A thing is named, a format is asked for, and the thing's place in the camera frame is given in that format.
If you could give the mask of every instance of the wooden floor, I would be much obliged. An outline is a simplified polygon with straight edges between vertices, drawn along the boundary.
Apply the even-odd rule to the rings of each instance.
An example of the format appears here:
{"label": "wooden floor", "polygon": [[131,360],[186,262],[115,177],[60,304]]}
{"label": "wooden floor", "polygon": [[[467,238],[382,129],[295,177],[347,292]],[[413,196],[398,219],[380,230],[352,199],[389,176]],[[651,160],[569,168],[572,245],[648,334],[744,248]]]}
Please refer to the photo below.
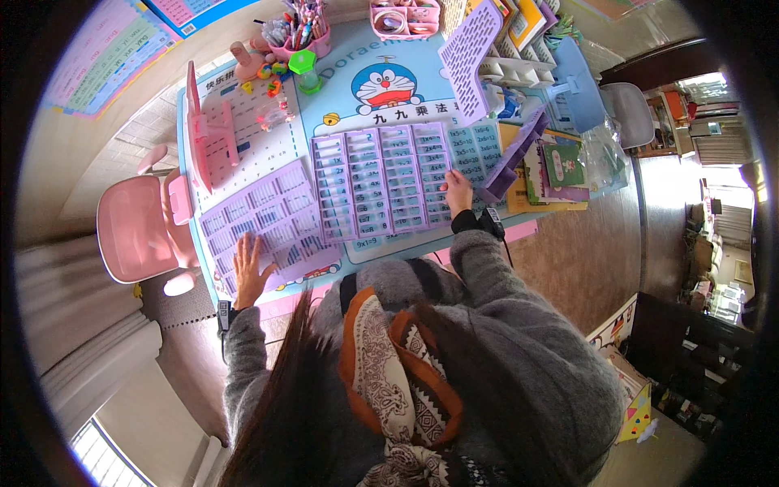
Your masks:
{"label": "wooden floor", "polygon": [[[517,274],[582,334],[639,290],[673,300],[681,286],[686,198],[668,184],[682,175],[679,159],[641,160],[637,167],[646,203],[632,177],[628,187],[593,200],[586,211],[543,217],[536,235],[509,243]],[[286,316],[262,323],[267,340],[276,341],[269,344],[269,362],[286,324]],[[226,444],[221,391],[227,368],[216,330],[215,319],[164,330],[157,360],[192,417]]]}

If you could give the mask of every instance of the purple plastic sheet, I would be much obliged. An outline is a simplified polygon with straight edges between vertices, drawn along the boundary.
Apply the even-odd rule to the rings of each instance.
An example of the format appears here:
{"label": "purple plastic sheet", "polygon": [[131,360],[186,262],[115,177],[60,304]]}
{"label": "purple plastic sheet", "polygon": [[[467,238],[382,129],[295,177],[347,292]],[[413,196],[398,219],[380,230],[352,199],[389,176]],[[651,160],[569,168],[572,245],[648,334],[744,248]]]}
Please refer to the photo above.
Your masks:
{"label": "purple plastic sheet", "polygon": [[421,231],[451,220],[439,187],[451,169],[440,122],[311,139],[325,242]]}
{"label": "purple plastic sheet", "polygon": [[300,160],[230,196],[205,212],[199,223],[224,288],[233,299],[237,291],[235,243],[247,231],[262,239],[260,269],[271,263],[279,266],[266,289],[294,281],[340,258],[340,249],[322,239],[316,198]]}
{"label": "purple plastic sheet", "polygon": [[503,155],[484,186],[476,188],[476,194],[486,203],[498,203],[506,197],[509,187],[516,181],[514,169],[525,157],[530,145],[543,135],[544,130],[549,126],[549,117],[545,110],[546,104],[543,104],[533,112],[511,144],[503,151]]}
{"label": "purple plastic sheet", "polygon": [[503,18],[493,2],[482,2],[457,27],[439,49],[449,73],[463,125],[472,125],[489,113],[479,81],[479,65],[501,30]]}

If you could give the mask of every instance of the floor mat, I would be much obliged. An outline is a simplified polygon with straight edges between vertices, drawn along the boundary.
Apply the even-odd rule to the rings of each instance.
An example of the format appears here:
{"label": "floor mat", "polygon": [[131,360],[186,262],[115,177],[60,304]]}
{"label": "floor mat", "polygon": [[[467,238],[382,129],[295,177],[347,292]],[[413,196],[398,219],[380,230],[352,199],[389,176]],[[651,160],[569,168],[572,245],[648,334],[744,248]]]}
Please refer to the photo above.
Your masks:
{"label": "floor mat", "polygon": [[198,276],[195,287],[191,291],[180,296],[165,295],[163,292],[165,283],[182,272],[185,270],[172,270],[141,282],[143,290],[141,311],[149,319],[155,319],[162,330],[198,323],[217,315],[203,276]]}

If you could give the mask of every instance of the woman's left hand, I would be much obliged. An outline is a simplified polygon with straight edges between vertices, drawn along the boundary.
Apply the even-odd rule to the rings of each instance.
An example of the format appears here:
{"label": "woman's left hand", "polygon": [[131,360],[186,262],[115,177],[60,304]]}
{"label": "woman's left hand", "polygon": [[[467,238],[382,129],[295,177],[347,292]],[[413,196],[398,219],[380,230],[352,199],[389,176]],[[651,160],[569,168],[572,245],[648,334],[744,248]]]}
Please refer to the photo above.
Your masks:
{"label": "woman's left hand", "polygon": [[236,254],[233,257],[233,267],[235,268],[235,283],[238,287],[238,295],[235,297],[233,308],[241,310],[254,306],[254,302],[263,293],[265,283],[268,277],[276,270],[275,263],[265,268],[262,274],[259,273],[259,237],[254,238],[254,245],[249,249],[249,233],[238,239],[235,244]]}

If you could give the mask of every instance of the pink chair armrest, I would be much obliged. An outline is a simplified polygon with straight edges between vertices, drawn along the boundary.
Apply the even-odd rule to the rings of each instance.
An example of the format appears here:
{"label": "pink chair armrest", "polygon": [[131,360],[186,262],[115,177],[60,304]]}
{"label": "pink chair armrest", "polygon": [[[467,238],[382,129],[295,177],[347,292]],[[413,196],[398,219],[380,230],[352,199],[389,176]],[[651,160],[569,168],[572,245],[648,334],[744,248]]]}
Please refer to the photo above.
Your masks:
{"label": "pink chair armrest", "polygon": [[186,224],[192,219],[192,202],[189,200],[189,188],[187,178],[178,176],[167,187],[167,194],[171,197],[171,211],[173,223]]}
{"label": "pink chair armrest", "polygon": [[149,152],[143,159],[141,159],[140,163],[138,163],[138,176],[146,171],[149,171],[152,166],[162,161],[162,158],[166,155],[167,146],[165,144],[162,143],[158,146],[155,146],[151,152]]}

